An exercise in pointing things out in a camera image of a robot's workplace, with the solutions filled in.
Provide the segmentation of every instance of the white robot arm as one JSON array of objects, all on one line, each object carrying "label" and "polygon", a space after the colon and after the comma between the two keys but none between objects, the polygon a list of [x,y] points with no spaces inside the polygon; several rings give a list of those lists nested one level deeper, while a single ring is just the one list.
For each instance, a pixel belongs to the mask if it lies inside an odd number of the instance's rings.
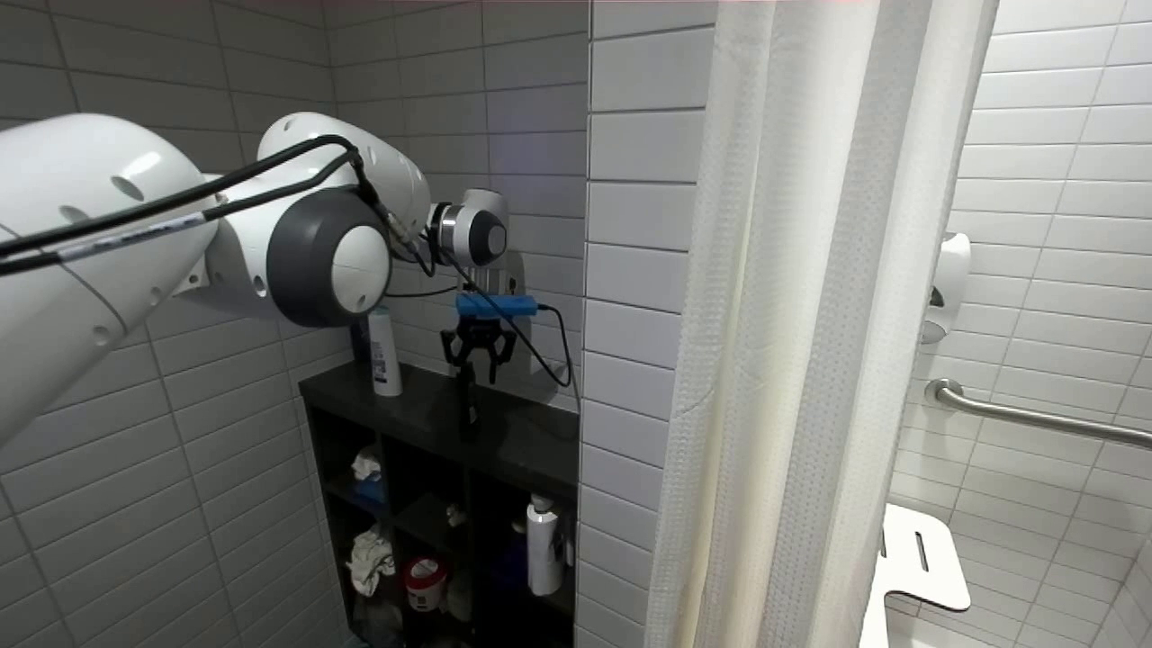
[{"label": "white robot arm", "polygon": [[506,253],[501,199],[434,202],[411,160],[315,113],[205,181],[160,132],[64,115],[0,132],[0,447],[208,255],[305,329],[376,310],[389,261]]}]

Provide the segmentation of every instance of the white bottle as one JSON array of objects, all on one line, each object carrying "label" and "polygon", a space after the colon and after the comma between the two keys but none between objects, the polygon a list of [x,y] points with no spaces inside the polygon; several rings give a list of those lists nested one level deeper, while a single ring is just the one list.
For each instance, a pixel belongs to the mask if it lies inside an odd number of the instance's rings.
[{"label": "white bottle", "polygon": [[404,394],[394,312],[387,306],[369,312],[369,347],[370,347],[370,394],[397,400]]},{"label": "white bottle", "polygon": [[556,555],[557,523],[561,516],[556,516],[556,503],[549,498],[533,498],[525,511],[525,526],[529,526],[529,592],[536,597],[549,597],[566,583],[561,559]]}]

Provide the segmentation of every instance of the shower curtain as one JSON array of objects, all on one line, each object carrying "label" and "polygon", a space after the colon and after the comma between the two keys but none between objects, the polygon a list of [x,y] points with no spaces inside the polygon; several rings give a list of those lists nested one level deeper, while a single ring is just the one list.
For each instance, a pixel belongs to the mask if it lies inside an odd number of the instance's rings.
[{"label": "shower curtain", "polygon": [[728,0],[649,648],[856,646],[995,0]]}]

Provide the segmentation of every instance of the black shelving unit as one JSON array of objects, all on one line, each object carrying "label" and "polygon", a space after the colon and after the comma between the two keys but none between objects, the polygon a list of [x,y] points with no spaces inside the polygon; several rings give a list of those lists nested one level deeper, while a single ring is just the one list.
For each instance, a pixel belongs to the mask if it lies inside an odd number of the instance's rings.
[{"label": "black shelving unit", "polygon": [[[397,539],[397,559],[439,559],[452,571],[469,571],[472,619],[447,613],[404,613],[404,640],[423,646],[493,646],[493,648],[561,648],[573,646],[578,583],[551,597],[525,592],[519,535],[533,493],[578,511],[580,420],[529,400],[404,366],[404,395],[380,400],[365,363],[334,366],[302,381],[325,511],[334,535],[334,561],[345,571],[355,535],[380,526]],[[387,457],[387,503],[355,498],[355,457],[376,447]],[[463,508],[466,526],[447,526],[447,508]],[[365,600],[345,583],[349,624]]]}]

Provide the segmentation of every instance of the metal grab bar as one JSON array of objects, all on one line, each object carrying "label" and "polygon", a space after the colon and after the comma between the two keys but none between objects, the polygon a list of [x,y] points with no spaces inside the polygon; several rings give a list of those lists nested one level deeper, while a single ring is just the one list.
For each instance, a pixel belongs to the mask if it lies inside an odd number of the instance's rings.
[{"label": "metal grab bar", "polygon": [[1022,408],[1001,408],[1001,402],[982,402],[967,395],[962,381],[932,378],[928,381],[932,400],[952,402],[970,415],[987,415],[1001,420],[1022,420],[1022,424],[1046,424],[1046,429],[1063,429],[1073,435],[1095,435],[1095,438],[1113,438],[1113,442],[1137,442],[1152,447],[1150,429],[1124,429],[1124,424],[1100,424],[1100,420],[1079,420],[1079,417],[1063,417],[1063,415],[1046,415],[1046,412],[1022,412]]}]

